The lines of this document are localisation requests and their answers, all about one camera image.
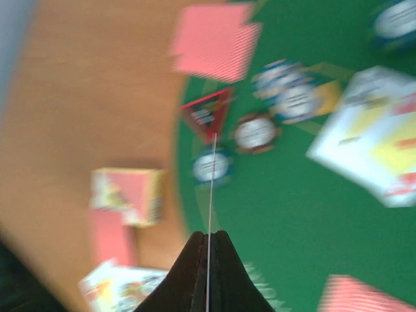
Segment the spade card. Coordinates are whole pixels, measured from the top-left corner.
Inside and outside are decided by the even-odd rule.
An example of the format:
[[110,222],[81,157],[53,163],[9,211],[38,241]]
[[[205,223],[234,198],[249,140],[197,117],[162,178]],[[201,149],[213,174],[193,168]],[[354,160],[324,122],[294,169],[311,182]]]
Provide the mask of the spade card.
[[413,86],[415,77],[383,66],[355,73],[307,157],[369,190],[377,189],[358,143],[380,118],[387,116],[396,97]]

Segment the brown chips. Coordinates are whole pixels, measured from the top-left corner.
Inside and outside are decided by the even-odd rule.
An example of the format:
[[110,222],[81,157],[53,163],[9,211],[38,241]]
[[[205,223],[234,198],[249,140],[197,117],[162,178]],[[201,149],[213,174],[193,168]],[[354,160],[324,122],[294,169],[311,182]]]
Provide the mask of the brown chips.
[[265,112],[253,112],[239,118],[234,130],[235,149],[239,153],[259,154],[271,150],[281,127]]

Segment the red card edge-on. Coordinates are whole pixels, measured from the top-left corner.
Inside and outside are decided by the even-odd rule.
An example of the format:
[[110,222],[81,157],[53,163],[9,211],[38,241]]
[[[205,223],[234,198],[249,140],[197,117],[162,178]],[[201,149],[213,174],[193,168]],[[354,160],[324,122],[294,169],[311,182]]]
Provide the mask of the red card edge-on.
[[205,312],[210,312],[210,275],[211,275],[211,228],[212,228],[212,211],[213,211],[213,183],[215,178],[216,166],[216,144],[217,133],[214,134],[212,147],[212,175],[210,180],[209,192],[209,215],[208,215],[208,231],[207,231],[207,278],[205,288]]

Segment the two of hearts card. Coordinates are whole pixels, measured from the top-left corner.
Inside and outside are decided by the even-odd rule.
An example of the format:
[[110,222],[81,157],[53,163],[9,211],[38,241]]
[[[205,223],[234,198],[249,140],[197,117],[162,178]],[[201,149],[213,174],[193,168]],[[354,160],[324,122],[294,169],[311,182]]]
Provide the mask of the two of hearts card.
[[114,259],[102,262],[78,286],[90,311],[116,311]]

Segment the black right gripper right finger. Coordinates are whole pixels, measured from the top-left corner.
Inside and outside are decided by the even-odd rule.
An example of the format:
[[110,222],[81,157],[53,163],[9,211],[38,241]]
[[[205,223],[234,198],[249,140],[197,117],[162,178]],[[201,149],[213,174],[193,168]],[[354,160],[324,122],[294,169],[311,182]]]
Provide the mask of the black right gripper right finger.
[[211,235],[213,249],[209,282],[210,311],[272,311],[251,281],[224,230]]

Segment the black triangular all-in button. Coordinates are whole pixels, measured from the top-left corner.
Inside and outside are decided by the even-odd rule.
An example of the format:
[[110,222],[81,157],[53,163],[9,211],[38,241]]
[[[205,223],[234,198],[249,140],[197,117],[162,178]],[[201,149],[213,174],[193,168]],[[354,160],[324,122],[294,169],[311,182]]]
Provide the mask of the black triangular all-in button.
[[233,100],[233,88],[224,88],[182,105],[180,115],[185,123],[206,144],[211,144],[222,130]]

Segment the blue 50 chips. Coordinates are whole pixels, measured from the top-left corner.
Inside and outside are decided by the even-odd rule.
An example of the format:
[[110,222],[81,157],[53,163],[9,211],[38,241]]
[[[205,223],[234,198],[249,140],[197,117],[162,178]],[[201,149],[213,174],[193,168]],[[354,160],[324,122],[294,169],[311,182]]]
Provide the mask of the blue 50 chips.
[[222,187],[229,183],[233,171],[233,157],[219,146],[203,149],[192,162],[192,176],[201,187]]

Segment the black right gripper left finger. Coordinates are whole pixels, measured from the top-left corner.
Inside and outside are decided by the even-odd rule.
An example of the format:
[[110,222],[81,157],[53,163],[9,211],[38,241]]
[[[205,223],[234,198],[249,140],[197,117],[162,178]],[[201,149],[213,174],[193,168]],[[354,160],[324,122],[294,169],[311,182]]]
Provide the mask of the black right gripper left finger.
[[207,279],[207,235],[194,232],[159,286],[136,311],[204,311]]

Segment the blue orange chips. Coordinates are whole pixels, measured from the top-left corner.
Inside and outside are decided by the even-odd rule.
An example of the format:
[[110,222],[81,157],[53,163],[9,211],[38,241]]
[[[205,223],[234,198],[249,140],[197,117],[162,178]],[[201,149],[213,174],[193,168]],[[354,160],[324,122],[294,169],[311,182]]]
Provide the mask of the blue orange chips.
[[282,58],[265,64],[252,77],[253,95],[283,124],[314,117],[321,104],[314,77],[300,62]]

